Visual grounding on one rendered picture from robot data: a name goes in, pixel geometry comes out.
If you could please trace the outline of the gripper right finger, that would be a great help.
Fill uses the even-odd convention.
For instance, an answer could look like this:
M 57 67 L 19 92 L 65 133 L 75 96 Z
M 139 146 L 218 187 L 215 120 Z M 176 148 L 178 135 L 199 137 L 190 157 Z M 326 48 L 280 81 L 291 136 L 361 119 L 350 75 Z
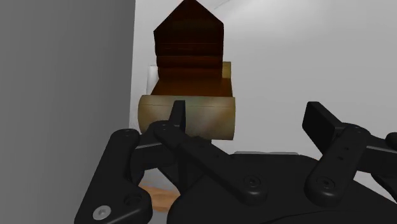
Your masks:
M 384 139 L 341 122 L 320 102 L 309 101 L 302 128 L 322 153 L 305 180 L 307 198 L 322 207 L 340 204 L 358 171 L 371 174 L 397 202 L 397 132 Z

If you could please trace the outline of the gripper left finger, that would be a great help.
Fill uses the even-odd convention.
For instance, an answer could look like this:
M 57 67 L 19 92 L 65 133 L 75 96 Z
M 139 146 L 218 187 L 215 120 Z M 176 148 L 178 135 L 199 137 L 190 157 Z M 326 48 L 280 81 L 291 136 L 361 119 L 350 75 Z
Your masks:
M 188 166 L 215 180 L 238 201 L 258 206 L 268 188 L 261 174 L 234 160 L 201 137 L 185 132 L 186 107 L 175 101 L 168 120 L 153 122 L 145 134 L 114 132 L 106 145 L 73 224 L 148 224 L 153 216 L 149 193 L 139 187 L 147 169 L 178 165 L 175 182 L 189 187 Z

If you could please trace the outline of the tan rounded open box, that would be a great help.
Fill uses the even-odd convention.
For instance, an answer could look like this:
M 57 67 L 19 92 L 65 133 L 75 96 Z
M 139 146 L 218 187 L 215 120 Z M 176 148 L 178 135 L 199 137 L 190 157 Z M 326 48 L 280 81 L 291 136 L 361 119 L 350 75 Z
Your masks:
M 205 139 L 232 140 L 235 133 L 235 98 L 217 96 L 153 95 L 158 83 L 158 68 L 150 66 L 146 94 L 137 107 L 139 130 L 144 133 L 149 125 L 166 120 L 175 101 L 185 101 L 186 133 Z

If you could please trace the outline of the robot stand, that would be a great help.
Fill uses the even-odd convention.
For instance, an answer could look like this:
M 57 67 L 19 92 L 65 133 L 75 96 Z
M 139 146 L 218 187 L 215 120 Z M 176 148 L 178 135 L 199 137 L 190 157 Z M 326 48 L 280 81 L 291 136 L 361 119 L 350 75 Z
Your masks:
M 224 25 L 197 0 L 183 0 L 153 34 L 159 78 L 222 78 Z

